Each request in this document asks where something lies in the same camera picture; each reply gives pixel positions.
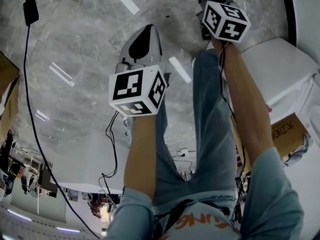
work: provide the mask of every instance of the gray marble tile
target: gray marble tile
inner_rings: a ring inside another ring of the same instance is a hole
[[[164,61],[175,56],[183,65],[208,44],[201,37],[196,7],[197,0],[163,0],[132,20],[110,39],[110,43],[120,50],[134,32],[154,24],[159,31]]]
[[[251,21],[251,28],[242,43],[241,51],[275,37],[288,38],[288,22],[283,0],[235,0]]]
[[[0,0],[0,49],[22,68],[27,34],[22,4],[25,0]],[[287,36],[283,0],[236,0],[249,14],[252,27],[240,49],[275,37]],[[50,119],[35,123],[49,158],[58,154],[57,145],[76,140],[91,131],[103,133],[114,109],[108,104],[109,76],[114,73],[119,51],[138,29],[154,24],[160,33],[163,59],[176,57],[192,76],[191,60],[206,48],[196,18],[197,0],[133,0],[139,11],[133,15],[120,0],[37,0],[40,21],[31,26],[27,76],[32,110]],[[50,70],[57,64],[70,75],[68,85]],[[192,83],[186,84],[170,63],[170,87],[166,93],[170,149],[196,147]],[[12,128],[29,147],[35,139],[28,115],[24,77],[19,82],[18,115]],[[127,131],[118,117],[113,126],[117,142],[129,146]],[[186,160],[195,160],[192,153]],[[177,162],[178,169],[188,163]]]

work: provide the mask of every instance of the black power adapter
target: black power adapter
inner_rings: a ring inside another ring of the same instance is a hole
[[[23,4],[25,24],[29,27],[32,23],[39,20],[36,0],[26,0]]]

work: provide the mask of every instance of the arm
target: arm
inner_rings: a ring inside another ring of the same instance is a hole
[[[218,40],[213,45],[219,53]],[[298,239],[303,210],[273,145],[266,103],[233,44],[226,47],[224,73],[239,135],[252,165],[241,235],[244,239]]]
[[[156,116],[137,117],[124,171],[123,197],[108,227],[107,240],[152,238],[155,189]]]
[[[124,171],[124,186],[153,200],[156,189],[156,116],[135,119]]]
[[[219,54],[222,45],[212,40]],[[224,74],[228,84],[240,138],[251,165],[265,150],[274,146],[267,105],[233,44],[225,48]]]

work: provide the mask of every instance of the cardboard box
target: cardboard box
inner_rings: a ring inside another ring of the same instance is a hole
[[[232,132],[236,144],[237,154],[240,156],[243,164],[242,142],[238,133],[234,119],[231,119]],[[286,159],[290,153],[304,144],[304,135],[307,133],[306,128],[300,122],[296,114],[291,114],[279,122],[272,125],[273,144],[279,152],[281,159]],[[244,172],[251,171],[251,164],[246,150],[245,153],[245,169]]]
[[[18,113],[19,70],[0,52],[0,102],[4,111],[0,115],[0,141],[5,141],[15,115]]]

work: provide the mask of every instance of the white sneaker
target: white sneaker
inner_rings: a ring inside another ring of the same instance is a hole
[[[210,41],[206,47],[206,51],[210,50],[210,49],[214,49],[214,45],[212,44],[212,42]]]
[[[207,51],[207,50],[210,50],[210,49],[214,49],[214,45],[212,44],[211,41],[208,43],[208,45],[207,45],[205,50]],[[192,68],[194,68],[194,66],[195,66],[195,61],[196,61],[196,58],[193,58],[193,60],[191,61]]]

